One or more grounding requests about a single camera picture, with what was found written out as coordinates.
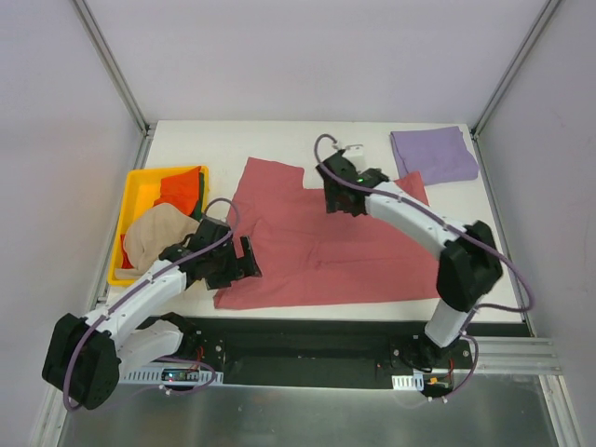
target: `gray floor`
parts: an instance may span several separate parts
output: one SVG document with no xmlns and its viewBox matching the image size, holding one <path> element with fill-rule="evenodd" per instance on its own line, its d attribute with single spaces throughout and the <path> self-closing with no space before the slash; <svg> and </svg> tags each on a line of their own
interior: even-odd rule
<svg viewBox="0 0 596 447">
<path fill-rule="evenodd" d="M 120 386 L 105 408 L 139 388 Z M 477 375 L 447 404 L 420 404 L 414 392 L 246 386 L 125 402 L 69 416 L 60 446 L 557 445 L 530 376 Z"/>
</svg>

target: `white vent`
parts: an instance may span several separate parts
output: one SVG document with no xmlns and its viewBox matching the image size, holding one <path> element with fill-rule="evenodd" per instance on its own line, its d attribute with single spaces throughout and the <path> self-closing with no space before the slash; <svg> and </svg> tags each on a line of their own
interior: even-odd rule
<svg viewBox="0 0 596 447">
<path fill-rule="evenodd" d="M 392 375 L 393 389 L 398 391 L 422 391 L 425 389 L 424 377 L 421 373 L 414 375 Z"/>
<path fill-rule="evenodd" d="M 159 385 L 164 383 L 161 380 L 161 373 L 164 369 L 180 369 L 180 365 L 165 366 L 145 366 L 137 371 L 131 372 L 122 379 L 120 384 L 124 385 Z M 184 382 L 168 382 L 171 386 L 196 386 L 206 384 L 211 379 L 209 371 L 190 372 L 188 374 L 189 381 Z M 224 382 L 224 373 L 217 372 L 215 381 L 212 385 L 221 385 Z"/>
</svg>

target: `pink cloth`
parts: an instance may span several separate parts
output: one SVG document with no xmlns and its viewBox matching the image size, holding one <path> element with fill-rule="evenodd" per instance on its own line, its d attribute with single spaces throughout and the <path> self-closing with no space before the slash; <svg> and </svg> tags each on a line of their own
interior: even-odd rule
<svg viewBox="0 0 596 447">
<path fill-rule="evenodd" d="M 249 158 L 234 195 L 242 216 L 237 234 L 251 237 L 263 277 L 244 278 L 218 291 L 215 307 L 385 303 L 439 296 L 438 263 L 428 252 L 370 216 L 327 214 L 323 190 L 303 189 L 303 175 L 302 168 Z M 396 184 L 428 203 L 418 172 Z"/>
</svg>

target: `yellow bin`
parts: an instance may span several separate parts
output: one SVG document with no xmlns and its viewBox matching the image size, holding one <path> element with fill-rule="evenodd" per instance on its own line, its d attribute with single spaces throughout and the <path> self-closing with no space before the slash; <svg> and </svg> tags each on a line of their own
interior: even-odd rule
<svg viewBox="0 0 596 447">
<path fill-rule="evenodd" d="M 126 234 L 130 224 L 136 221 L 141 215 L 153 207 L 154 202 L 160 196 L 161 179 L 172 175 L 183 174 L 196 166 L 184 166 L 178 168 L 162 169 L 138 169 L 132 170 L 127 176 L 127 183 L 124 187 L 122 207 L 118 217 L 118 226 L 115 230 L 114 246 L 112 247 L 112 259 L 108 271 L 108 283 L 112 286 L 127 287 L 134 282 L 133 279 L 117 279 L 115 270 L 122 265 L 122 247 L 120 235 Z M 201 166 L 200 172 L 204 176 L 203 210 L 207 206 L 209 193 L 209 170 Z"/>
</svg>

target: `beige cloth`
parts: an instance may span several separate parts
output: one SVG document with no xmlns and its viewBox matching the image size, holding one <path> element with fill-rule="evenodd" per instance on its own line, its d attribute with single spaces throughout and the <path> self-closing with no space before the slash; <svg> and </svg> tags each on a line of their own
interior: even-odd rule
<svg viewBox="0 0 596 447">
<path fill-rule="evenodd" d="M 118 279 L 137 279 L 170 245 L 183 241 L 198 229 L 198 222 L 170 203 L 162 203 L 147 210 L 132 223 L 124 237 L 124 250 L 135 268 L 117 268 Z"/>
</svg>

